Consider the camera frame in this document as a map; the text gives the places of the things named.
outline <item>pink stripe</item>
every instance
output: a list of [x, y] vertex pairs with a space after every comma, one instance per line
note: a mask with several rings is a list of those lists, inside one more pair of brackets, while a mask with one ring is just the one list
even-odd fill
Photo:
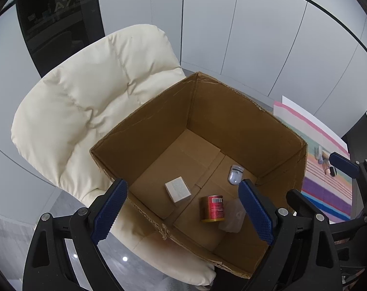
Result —
[[278, 107], [282, 107], [286, 110], [288, 110], [290, 113], [292, 113], [294, 116], [297, 116], [299, 119], [302, 119], [303, 121], [305, 121], [309, 126], [313, 127], [316, 131], [318, 131], [319, 133], [323, 134], [327, 139], [329, 139], [331, 142], [333, 142], [336, 146], [338, 146], [338, 148], [340, 148], [345, 154], [348, 154], [348, 151], [345, 150], [336, 140], [334, 140], [331, 136], [329, 136], [325, 131], [323, 131], [320, 127], [318, 127], [316, 124], [313, 124], [309, 119], [307, 119], [306, 117], [302, 116], [300, 113], [298, 113], [297, 111], [293, 110], [292, 108], [283, 105], [280, 102], [274, 102], [274, 105], [278, 106]]

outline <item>red can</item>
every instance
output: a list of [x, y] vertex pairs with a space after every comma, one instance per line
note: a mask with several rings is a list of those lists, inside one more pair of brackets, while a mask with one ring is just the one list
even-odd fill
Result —
[[200, 204], [202, 222], [216, 222], [225, 220], [223, 196], [215, 195], [202, 197]]

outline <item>colorful striped mat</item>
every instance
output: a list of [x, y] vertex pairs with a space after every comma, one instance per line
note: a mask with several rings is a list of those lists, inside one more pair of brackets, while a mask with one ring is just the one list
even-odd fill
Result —
[[274, 103], [274, 116], [300, 135], [308, 144], [307, 167], [301, 193], [321, 209], [332, 222], [342, 222], [351, 217], [351, 178], [338, 170], [332, 177], [325, 174], [323, 165], [315, 157], [316, 148], [322, 147], [327, 153], [337, 152], [349, 159], [349, 153], [338, 137], [324, 131], [311, 121], [312, 115], [304, 115], [282, 103]]

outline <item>cardboard box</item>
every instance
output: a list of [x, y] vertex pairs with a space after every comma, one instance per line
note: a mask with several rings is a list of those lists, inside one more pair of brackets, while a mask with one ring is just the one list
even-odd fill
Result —
[[[171, 238], [200, 258], [249, 278], [267, 245], [249, 218], [239, 233], [200, 221], [199, 199], [238, 197], [228, 182], [233, 164], [275, 206], [301, 190], [307, 144], [240, 92], [195, 73], [150, 100], [100, 140], [91, 154], [113, 180], [128, 182], [128, 200]], [[192, 195], [178, 207], [165, 183], [182, 176]]]

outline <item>tiled floor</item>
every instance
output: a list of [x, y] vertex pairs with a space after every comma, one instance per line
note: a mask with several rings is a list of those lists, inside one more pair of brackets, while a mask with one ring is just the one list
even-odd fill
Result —
[[[63, 191], [50, 210], [53, 217], [73, 214], [83, 205], [73, 196]], [[67, 240], [66, 246], [70, 255], [74, 272], [80, 286], [91, 290], [91, 287], [81, 269], [81, 264], [74, 255], [76, 250], [72, 240]], [[128, 248], [118, 241], [111, 233], [99, 242], [98, 247], [105, 262], [115, 275], [116, 279], [126, 291], [151, 291], [163, 280], [164, 275], [134, 255]]]
[[[49, 211], [53, 217], [73, 214], [83, 205], [62, 191]], [[0, 270], [17, 291], [22, 291], [23, 270], [33, 226], [24, 226], [0, 219]], [[66, 246], [80, 286], [92, 290], [78, 260], [72, 240]], [[134, 255], [111, 233], [99, 242], [105, 262], [126, 291], [191, 291], [193, 286], [167, 278], [166, 275]]]

